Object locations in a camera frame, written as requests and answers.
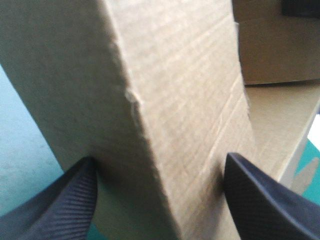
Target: torn cardboard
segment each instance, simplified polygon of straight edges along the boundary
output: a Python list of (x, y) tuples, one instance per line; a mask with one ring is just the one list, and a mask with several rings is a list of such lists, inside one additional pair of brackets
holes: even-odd
[(57, 160), (98, 160), (108, 239), (239, 239), (222, 172), (255, 146), (229, 1), (1, 9), (0, 62)]
[(246, 87), (257, 146), (255, 164), (290, 187), (320, 107), (320, 82)]
[(281, 0), (233, 1), (246, 84), (320, 78), (320, 19), (281, 15)]

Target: cardboard sheet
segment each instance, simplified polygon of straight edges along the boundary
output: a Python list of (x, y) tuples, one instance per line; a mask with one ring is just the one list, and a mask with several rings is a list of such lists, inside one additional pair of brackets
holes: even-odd
[(320, 81), (246, 87), (256, 165), (290, 187), (320, 107)]
[(239, 239), (224, 161), (255, 146), (230, 1), (4, 1), (0, 29), (1, 65), (61, 166), (98, 160), (108, 239)]

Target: cardboard box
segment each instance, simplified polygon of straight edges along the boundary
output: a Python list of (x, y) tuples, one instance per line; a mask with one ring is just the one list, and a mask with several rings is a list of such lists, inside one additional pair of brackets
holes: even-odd
[(61, 166), (98, 160), (108, 239), (239, 239), (224, 162), (255, 145), (231, 2), (5, 0), (0, 29), (1, 65)]
[(320, 78), (320, 19), (281, 15), (281, 0), (234, 0), (246, 84)]

